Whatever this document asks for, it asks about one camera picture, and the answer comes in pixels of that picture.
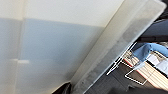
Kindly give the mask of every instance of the white wall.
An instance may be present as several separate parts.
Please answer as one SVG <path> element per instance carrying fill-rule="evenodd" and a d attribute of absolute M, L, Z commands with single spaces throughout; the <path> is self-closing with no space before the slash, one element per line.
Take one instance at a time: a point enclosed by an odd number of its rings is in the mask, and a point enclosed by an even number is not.
<path fill-rule="evenodd" d="M 13 94 L 23 0 L 0 0 L 0 92 Z"/>
<path fill-rule="evenodd" d="M 16 94 L 70 81 L 123 0 L 27 0 Z"/>

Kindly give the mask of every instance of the blue object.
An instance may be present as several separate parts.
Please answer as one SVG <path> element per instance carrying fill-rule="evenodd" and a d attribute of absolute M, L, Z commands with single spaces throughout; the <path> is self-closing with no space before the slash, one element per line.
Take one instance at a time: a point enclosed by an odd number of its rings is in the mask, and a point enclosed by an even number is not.
<path fill-rule="evenodd" d="M 165 46 L 156 43 L 144 43 L 141 47 L 136 49 L 133 54 L 140 61 L 144 62 L 151 51 L 158 51 L 168 57 L 168 49 Z"/>

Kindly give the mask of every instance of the floor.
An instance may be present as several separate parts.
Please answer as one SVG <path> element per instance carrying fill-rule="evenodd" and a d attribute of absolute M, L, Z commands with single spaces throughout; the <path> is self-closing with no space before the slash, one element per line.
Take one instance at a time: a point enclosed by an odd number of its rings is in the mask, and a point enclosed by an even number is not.
<path fill-rule="evenodd" d="M 131 69 L 126 67 L 123 63 L 119 65 L 119 68 L 115 69 L 108 76 L 106 73 L 100 77 L 100 79 L 85 93 L 85 94 L 108 94 L 111 89 L 117 88 L 126 91 L 128 86 L 134 87 L 150 87 L 154 88 L 149 82 L 146 82 L 144 86 L 139 85 L 129 79 L 126 79 L 124 75 Z M 144 81 L 145 79 L 138 73 L 133 72 L 131 75 L 133 78 L 138 78 L 139 81 Z"/>

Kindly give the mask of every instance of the white surface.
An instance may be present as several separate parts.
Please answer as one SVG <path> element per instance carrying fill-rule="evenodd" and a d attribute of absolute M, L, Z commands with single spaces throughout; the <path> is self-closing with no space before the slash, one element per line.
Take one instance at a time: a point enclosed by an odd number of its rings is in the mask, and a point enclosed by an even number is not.
<path fill-rule="evenodd" d="M 150 61 L 153 65 L 157 65 L 160 63 L 157 57 L 153 54 L 150 54 L 149 57 L 147 57 L 147 60 Z"/>
<path fill-rule="evenodd" d="M 49 94 L 70 81 L 122 2 L 27 0 L 15 93 Z"/>
<path fill-rule="evenodd" d="M 156 65 L 156 68 L 168 75 L 168 60 L 161 61 L 158 65 Z"/>
<path fill-rule="evenodd" d="M 22 20 L 25 0 L 0 0 L 0 18 Z"/>
<path fill-rule="evenodd" d="M 124 0 L 27 0 L 26 18 L 105 27 Z"/>

